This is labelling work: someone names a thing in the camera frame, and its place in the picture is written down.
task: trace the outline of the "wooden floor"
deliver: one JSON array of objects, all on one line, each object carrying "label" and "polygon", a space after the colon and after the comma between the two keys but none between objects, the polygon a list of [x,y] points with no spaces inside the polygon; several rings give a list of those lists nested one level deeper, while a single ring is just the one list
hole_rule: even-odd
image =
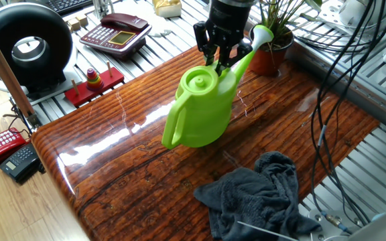
[{"label": "wooden floor", "polygon": [[[0,91],[0,132],[12,118],[8,95]],[[20,120],[14,124],[24,129]],[[48,174],[36,173],[23,185],[0,170],[0,240],[88,240],[74,216],[61,200]]]}]

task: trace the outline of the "watering can lid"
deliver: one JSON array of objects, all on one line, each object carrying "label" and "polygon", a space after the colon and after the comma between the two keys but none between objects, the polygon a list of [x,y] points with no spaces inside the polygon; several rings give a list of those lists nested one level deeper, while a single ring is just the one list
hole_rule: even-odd
[{"label": "watering can lid", "polygon": [[193,95],[213,95],[217,91],[218,74],[210,66],[197,66],[187,70],[181,78],[181,84],[184,91]]}]

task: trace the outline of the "red block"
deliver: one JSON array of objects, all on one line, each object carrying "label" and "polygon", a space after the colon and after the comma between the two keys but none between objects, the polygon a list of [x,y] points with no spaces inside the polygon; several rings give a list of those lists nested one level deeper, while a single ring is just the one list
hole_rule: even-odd
[{"label": "red block", "polygon": [[111,68],[111,72],[113,73],[113,77],[110,77],[109,71],[105,71],[102,74],[99,74],[101,77],[104,86],[100,90],[92,91],[87,88],[87,82],[81,83],[77,86],[79,94],[75,93],[75,89],[70,89],[65,92],[66,98],[74,105],[80,106],[85,102],[89,101],[93,97],[102,94],[104,91],[113,87],[114,85],[121,83],[125,77],[120,71],[118,71],[115,67]]}]

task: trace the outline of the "phone display screen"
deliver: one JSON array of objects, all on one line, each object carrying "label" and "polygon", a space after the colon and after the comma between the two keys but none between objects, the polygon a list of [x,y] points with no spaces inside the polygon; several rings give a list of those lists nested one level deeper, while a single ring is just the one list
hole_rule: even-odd
[{"label": "phone display screen", "polygon": [[14,170],[16,168],[16,166],[10,161],[8,161],[6,165],[10,167],[11,170]]},{"label": "phone display screen", "polygon": [[112,44],[123,45],[126,44],[127,40],[131,39],[135,34],[121,31],[119,34],[114,36],[109,42]]}]

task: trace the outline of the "keyboard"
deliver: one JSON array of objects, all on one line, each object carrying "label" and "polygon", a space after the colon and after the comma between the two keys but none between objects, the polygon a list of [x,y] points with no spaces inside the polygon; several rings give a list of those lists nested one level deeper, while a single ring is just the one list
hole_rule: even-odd
[{"label": "keyboard", "polygon": [[59,15],[77,11],[93,4],[92,0],[41,0],[41,2]]}]

